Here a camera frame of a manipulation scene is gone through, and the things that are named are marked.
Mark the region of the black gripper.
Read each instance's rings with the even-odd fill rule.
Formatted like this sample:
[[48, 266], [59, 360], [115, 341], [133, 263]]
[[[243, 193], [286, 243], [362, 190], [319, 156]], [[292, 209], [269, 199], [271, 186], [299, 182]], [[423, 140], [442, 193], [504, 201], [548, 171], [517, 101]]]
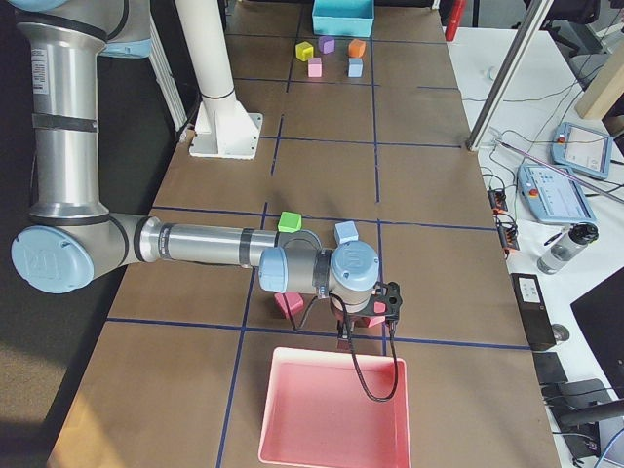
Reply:
[[363, 312], [367, 311], [369, 306], [369, 299], [366, 299], [360, 303], [350, 304], [345, 301], [341, 301], [336, 294], [330, 295], [331, 312], [335, 316], [336, 320], [340, 323], [344, 322], [344, 313], [349, 316], [349, 323], [355, 328], [370, 328], [371, 318], [363, 315]]

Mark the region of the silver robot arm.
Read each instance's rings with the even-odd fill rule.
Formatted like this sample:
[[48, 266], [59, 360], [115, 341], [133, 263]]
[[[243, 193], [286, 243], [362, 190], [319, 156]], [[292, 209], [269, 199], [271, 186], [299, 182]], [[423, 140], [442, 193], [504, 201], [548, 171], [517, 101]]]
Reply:
[[146, 1], [18, 1], [31, 50], [38, 197], [32, 225], [11, 246], [19, 275], [46, 293], [68, 293], [127, 264], [176, 260], [257, 268], [263, 289], [328, 298], [347, 327], [389, 319], [393, 288], [379, 282], [376, 251], [353, 223], [335, 228], [335, 249], [294, 233], [166, 223], [112, 213], [98, 190], [99, 56], [151, 50]]

